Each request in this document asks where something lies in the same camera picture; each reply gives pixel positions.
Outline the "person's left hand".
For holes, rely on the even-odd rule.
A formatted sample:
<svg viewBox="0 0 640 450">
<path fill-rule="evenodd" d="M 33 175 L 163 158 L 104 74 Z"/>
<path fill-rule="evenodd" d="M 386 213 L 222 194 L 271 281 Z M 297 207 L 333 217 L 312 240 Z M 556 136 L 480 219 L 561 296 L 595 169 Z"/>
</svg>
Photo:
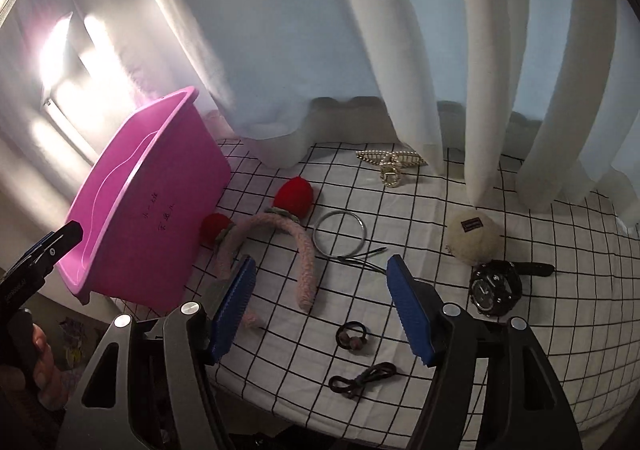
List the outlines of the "person's left hand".
<svg viewBox="0 0 640 450">
<path fill-rule="evenodd" d="M 32 325 L 32 343 L 39 352 L 32 379 L 39 388 L 40 404 L 51 411 L 61 409 L 68 400 L 68 390 L 61 371 L 55 366 L 47 335 L 35 323 Z M 25 388 L 24 374 L 16 368 L 2 366 L 0 378 L 2 392 L 18 392 Z"/>
</svg>

